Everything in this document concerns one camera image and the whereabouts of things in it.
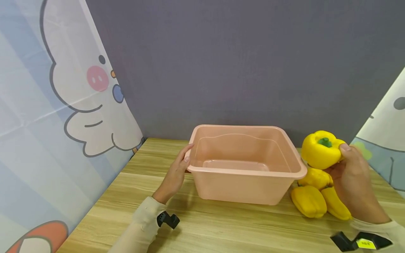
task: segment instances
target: light blue curtain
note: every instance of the light blue curtain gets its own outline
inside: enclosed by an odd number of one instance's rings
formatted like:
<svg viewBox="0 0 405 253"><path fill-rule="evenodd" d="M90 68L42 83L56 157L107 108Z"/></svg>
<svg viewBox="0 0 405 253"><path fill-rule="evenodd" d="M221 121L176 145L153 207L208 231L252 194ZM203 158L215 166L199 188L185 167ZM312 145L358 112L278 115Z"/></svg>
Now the light blue curtain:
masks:
<svg viewBox="0 0 405 253"><path fill-rule="evenodd" d="M405 69L352 144L362 149L370 166L405 197Z"/></svg>

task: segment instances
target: pink plastic basin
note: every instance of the pink plastic basin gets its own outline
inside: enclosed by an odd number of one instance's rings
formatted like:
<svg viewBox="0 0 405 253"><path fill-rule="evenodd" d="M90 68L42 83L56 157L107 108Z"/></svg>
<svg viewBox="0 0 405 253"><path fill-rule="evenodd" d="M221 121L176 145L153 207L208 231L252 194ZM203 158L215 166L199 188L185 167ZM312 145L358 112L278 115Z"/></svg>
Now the pink plastic basin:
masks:
<svg viewBox="0 0 405 253"><path fill-rule="evenodd" d="M199 125L188 151L198 195L276 205L307 167L286 132L273 126Z"/></svg>

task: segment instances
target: blue circle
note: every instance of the blue circle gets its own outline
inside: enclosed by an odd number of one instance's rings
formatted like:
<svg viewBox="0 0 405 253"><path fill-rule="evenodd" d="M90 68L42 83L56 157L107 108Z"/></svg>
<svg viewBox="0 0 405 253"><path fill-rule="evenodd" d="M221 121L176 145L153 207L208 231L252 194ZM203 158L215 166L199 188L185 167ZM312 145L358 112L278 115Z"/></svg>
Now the blue circle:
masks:
<svg viewBox="0 0 405 253"><path fill-rule="evenodd" d="M121 104L124 101L124 94L122 94L121 87L118 84L113 87L113 97L117 103Z"/></svg>

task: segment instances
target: black wrist sensor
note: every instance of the black wrist sensor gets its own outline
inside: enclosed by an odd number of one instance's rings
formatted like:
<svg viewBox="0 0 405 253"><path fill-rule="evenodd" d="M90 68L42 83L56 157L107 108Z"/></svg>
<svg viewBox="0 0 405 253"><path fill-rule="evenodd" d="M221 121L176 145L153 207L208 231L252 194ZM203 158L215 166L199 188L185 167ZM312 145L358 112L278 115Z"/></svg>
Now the black wrist sensor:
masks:
<svg viewBox="0 0 405 253"><path fill-rule="evenodd" d="M170 216L166 211L159 214L156 220L159 227L161 227L163 223L166 223L172 229L175 229L180 222L180 219L175 214Z"/></svg>
<svg viewBox="0 0 405 253"><path fill-rule="evenodd" d="M376 234L360 232L354 240L349 240L347 236L340 231L330 237L336 246L342 252L354 251L360 249L378 250L392 245L392 242Z"/></svg>

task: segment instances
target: wood grain tabletop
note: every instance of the wood grain tabletop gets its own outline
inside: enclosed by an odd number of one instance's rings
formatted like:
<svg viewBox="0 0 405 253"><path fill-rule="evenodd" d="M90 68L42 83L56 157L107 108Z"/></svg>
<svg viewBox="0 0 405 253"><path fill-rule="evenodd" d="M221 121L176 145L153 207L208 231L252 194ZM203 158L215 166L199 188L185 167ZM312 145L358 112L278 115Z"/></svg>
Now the wood grain tabletop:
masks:
<svg viewBox="0 0 405 253"><path fill-rule="evenodd" d="M136 208L157 189L179 150L188 141L149 138L112 182L58 253L107 252L131 221ZM375 193L388 214L405 225L405 200L372 171ZM330 214L309 219L290 199L290 187L276 206L242 204L198 197L191 174L167 211L180 218L172 230L164 224L148 253L340 252L329 236L355 236L349 222Z"/></svg>

